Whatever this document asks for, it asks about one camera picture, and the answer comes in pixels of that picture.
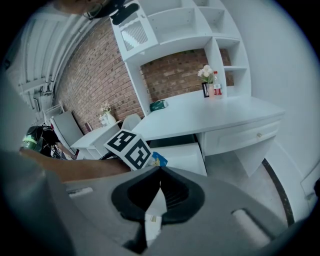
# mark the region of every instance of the desk drawer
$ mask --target desk drawer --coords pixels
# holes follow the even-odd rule
[[[168,160],[167,167],[207,176],[205,163],[198,143],[157,147],[152,148],[152,151],[158,152]]]
[[[279,123],[279,118],[271,118],[230,128],[208,131],[204,134],[204,153],[206,156],[210,156],[262,142],[276,135]]]

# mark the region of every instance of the human arm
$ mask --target human arm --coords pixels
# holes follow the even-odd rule
[[[61,149],[63,153],[67,154],[69,157],[72,157],[73,159],[76,157],[61,142],[56,142],[55,144],[59,149]]]
[[[35,160],[44,170],[55,172],[61,182],[97,179],[130,172],[130,168],[119,159],[63,161],[25,148],[20,149],[20,154]]]

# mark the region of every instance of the shelf compartment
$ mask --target shelf compartment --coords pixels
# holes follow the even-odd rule
[[[203,36],[197,26],[193,8],[176,8],[148,17],[158,42]]]
[[[211,38],[212,37],[210,36],[195,36],[167,41],[157,45],[157,47],[151,47],[144,52],[136,54],[135,56],[129,58],[127,61],[134,65],[141,66],[143,64],[152,62],[171,54],[194,49],[202,49]]]
[[[241,95],[251,95],[251,78],[248,68],[235,69],[232,71],[225,71],[231,75],[229,83],[233,82],[233,86],[227,86],[228,97],[237,97]]]
[[[193,0],[199,7],[215,7],[222,8],[223,4],[219,0]]]
[[[224,66],[224,71],[238,71],[238,70],[246,70],[245,66]]]
[[[208,22],[212,33],[223,33],[223,16],[225,10],[212,7],[199,7],[199,9]]]
[[[139,3],[147,16],[184,7],[183,2],[184,0],[139,0]]]
[[[246,52],[243,45],[241,45],[241,42],[239,39],[216,38],[215,40],[218,44],[220,51],[225,49],[230,59],[230,62],[231,62],[230,65],[224,64],[224,66],[235,66],[235,67],[248,66]]]
[[[233,71],[224,71],[224,74],[225,74],[225,84],[226,84],[226,88],[228,90],[229,86],[235,86],[234,72]]]

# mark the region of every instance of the small vase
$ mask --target small vase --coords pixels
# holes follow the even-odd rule
[[[101,124],[103,126],[108,126],[109,125],[109,121],[108,121],[108,117],[106,114],[103,114],[100,118]]]
[[[106,116],[108,118],[109,125],[114,125],[117,122],[112,114],[110,114],[109,112],[105,113],[105,114],[106,114]]]
[[[209,83],[207,86],[208,86],[209,98],[214,98],[215,97],[214,84],[213,83]]]

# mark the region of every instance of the red brick wall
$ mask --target red brick wall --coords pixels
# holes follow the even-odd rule
[[[205,50],[188,50],[168,55],[141,66],[152,102],[202,90],[198,70],[207,65]]]
[[[198,70],[208,63],[203,49],[175,53],[141,67],[150,100],[200,90]],[[59,82],[55,103],[72,111],[81,130],[85,123],[101,127],[100,108],[109,103],[112,114],[123,120],[143,112],[130,81],[109,19],[100,20],[71,55]]]
[[[224,66],[231,66],[231,61],[227,49],[220,49],[222,63]],[[232,71],[225,72],[226,86],[234,86],[234,75]]]
[[[99,21],[75,49],[57,88],[55,102],[59,101],[72,111],[84,133],[86,122],[93,129],[102,126],[103,103],[111,104],[118,120],[133,113],[143,116],[109,19]]]

